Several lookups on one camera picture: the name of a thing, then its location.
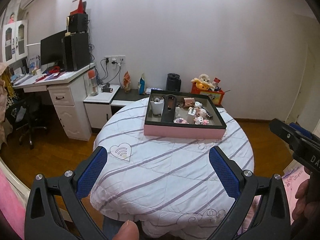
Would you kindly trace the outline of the right hand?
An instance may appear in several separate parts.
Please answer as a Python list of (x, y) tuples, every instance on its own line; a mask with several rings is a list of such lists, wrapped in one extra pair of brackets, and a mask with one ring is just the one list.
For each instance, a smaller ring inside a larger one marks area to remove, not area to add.
[(306, 167), (304, 167), (304, 171), (310, 178), (299, 185), (295, 195), (296, 206), (292, 212), (293, 228), (298, 232), (302, 231), (310, 221), (317, 217), (319, 206), (318, 177)]

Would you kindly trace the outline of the left hand thumb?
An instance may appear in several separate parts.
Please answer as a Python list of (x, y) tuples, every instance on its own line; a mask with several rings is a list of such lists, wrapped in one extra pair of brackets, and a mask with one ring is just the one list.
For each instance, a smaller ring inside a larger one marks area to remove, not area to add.
[(119, 229), (113, 240), (139, 240), (139, 230), (136, 223), (127, 220)]

